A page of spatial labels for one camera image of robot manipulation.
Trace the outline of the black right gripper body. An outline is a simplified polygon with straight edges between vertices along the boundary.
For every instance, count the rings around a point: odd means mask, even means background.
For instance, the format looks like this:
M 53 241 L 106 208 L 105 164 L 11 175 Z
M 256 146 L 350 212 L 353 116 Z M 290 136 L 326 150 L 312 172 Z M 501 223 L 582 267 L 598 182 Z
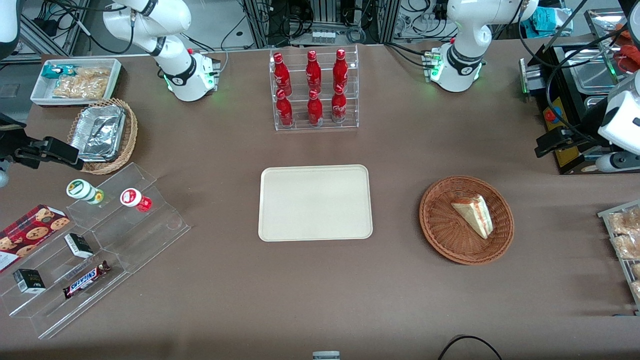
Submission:
M 11 162 L 16 150 L 26 139 L 26 124 L 16 121 L 6 114 L 0 114 L 0 161 Z

